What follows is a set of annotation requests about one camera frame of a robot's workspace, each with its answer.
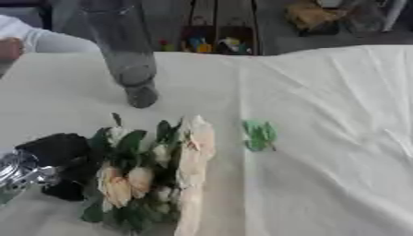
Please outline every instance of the flower bouquet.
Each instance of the flower bouquet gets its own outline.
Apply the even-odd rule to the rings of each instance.
[[[187,127],[159,123],[156,138],[128,130],[113,114],[115,127],[101,128],[90,146],[103,162],[88,190],[91,204],[82,219],[141,233],[178,223],[176,236],[195,235],[201,215],[207,162],[215,155],[212,125],[196,116]]]

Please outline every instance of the cream rose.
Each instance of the cream rose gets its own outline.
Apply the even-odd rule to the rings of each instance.
[[[127,178],[132,186],[132,196],[139,199],[149,192],[153,171],[148,168],[136,167],[129,172]]]
[[[112,206],[125,207],[132,198],[129,182],[122,177],[120,170],[108,163],[98,172],[98,189],[105,196],[102,206],[104,212],[111,210]]]

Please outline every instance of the glass vase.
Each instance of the glass vase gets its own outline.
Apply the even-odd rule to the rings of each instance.
[[[129,103],[146,108],[158,99],[157,73],[141,0],[82,0],[83,12],[106,65]]]

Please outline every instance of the white tablecloth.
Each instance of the white tablecloth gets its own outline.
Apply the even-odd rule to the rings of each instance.
[[[129,107],[97,55],[28,55],[0,81],[0,148],[56,132],[90,136],[120,113],[154,129],[202,114],[218,156],[202,236],[413,235],[413,47],[276,57],[157,54],[159,102]],[[277,127],[277,152],[242,147],[242,119]],[[27,192],[0,211],[1,235],[113,235],[81,207]]]

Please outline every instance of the chair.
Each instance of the chair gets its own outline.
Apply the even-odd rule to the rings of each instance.
[[[0,0],[0,7],[34,7],[39,11],[43,28],[53,29],[53,7],[48,0]]]

